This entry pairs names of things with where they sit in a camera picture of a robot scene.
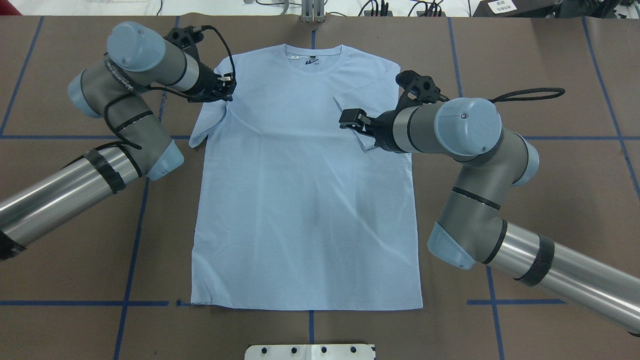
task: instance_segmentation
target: folded sleeve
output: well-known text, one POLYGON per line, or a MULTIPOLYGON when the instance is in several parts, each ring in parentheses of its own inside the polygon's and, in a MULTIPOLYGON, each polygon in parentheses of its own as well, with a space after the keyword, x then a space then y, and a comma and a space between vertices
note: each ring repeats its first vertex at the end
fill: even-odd
MULTIPOLYGON (((226 57, 222 62, 213 70, 216 74, 226 74, 231 72, 231 64, 229 58, 226 57)), ((202 143, 210 130, 224 120, 227 114, 227 102, 218 100, 214 102, 205 102, 202 105, 198 120, 193 128, 191 137, 189 138, 189 146, 196 147, 202 143)))
MULTIPOLYGON (((340 111, 345 109, 361 108, 367 112, 368 117, 378 117, 385 111, 396 108, 399 87, 396 84, 396 75, 400 72, 400 66, 393 64, 391 69, 382 75, 373 78, 370 82, 351 88, 333 96, 333 100, 340 111)), ((363 151, 374 148, 376 140, 370 136, 358 134, 353 131, 363 151)))

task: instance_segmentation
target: metal tube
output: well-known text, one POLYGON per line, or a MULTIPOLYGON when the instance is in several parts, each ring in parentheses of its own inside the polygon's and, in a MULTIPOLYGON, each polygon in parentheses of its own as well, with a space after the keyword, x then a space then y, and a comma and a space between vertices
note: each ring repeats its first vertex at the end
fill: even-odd
POLYGON ((547 273, 532 266, 543 256, 540 235, 509 224, 491 266, 516 279, 536 272, 537 287, 576 302, 634 334, 640 333, 640 279, 558 243, 547 273))
MULTIPOLYGON (((99 152, 125 184, 138 178, 120 149, 112 147, 99 152)), ((82 158, 0 202, 0 229, 26 246, 112 194, 93 165, 82 158)))

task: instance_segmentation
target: light blue t-shirt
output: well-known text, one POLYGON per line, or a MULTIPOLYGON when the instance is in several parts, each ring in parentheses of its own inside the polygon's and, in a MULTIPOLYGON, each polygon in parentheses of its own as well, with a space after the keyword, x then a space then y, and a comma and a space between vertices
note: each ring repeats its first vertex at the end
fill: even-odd
POLYGON ((338 123, 341 109, 395 108, 399 66, 344 45, 234 61, 234 100, 204 104, 189 141, 208 137, 191 303, 422 307, 411 157, 338 123))

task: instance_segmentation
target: light blue cap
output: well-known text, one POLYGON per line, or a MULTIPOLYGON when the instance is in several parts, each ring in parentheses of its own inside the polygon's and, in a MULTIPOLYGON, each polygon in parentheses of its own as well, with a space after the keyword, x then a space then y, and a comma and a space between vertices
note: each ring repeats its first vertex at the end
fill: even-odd
POLYGON ((169 146, 166 147, 158 161, 151 167, 147 173, 147 177, 151 181, 156 181, 161 177, 174 171, 184 162, 184 156, 175 144, 175 140, 171 140, 169 146))
POLYGON ((84 94, 82 93, 82 72, 69 83, 69 86, 67 86, 67 94, 69 95, 71 103, 83 114, 88 117, 95 117, 96 119, 100 117, 100 114, 91 109, 91 106, 89 106, 84 98, 84 94))
POLYGON ((527 168, 524 169, 524 174, 522 174, 522 177, 518 179, 518 181, 513 183, 512 186, 522 186, 528 183, 529 180, 531 180, 531 178, 534 177, 538 172, 538 167, 540 167, 540 155, 538 154, 536 148, 533 147, 533 145, 529 144, 527 140, 524 140, 524 138, 520 136, 520 134, 516 135, 518 135, 527 146, 527 168))
POLYGON ((456 268, 469 270, 476 263, 475 259, 438 222, 433 226, 427 247, 436 258, 456 268))
POLYGON ((133 21, 116 25, 107 39, 109 57, 128 71, 153 69, 162 61, 165 51, 164 39, 159 33, 133 21))
POLYGON ((475 156, 495 146, 502 132, 502 120, 489 100, 459 97, 440 107, 433 127, 438 141, 447 151, 475 156))

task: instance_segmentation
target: white label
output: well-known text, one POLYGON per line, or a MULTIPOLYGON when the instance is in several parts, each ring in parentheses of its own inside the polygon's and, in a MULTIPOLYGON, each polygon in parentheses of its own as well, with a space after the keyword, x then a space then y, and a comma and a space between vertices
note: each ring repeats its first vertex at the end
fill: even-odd
POLYGON ((518 10, 511 0, 498 0, 489 3, 489 7, 493 13, 506 13, 518 10))

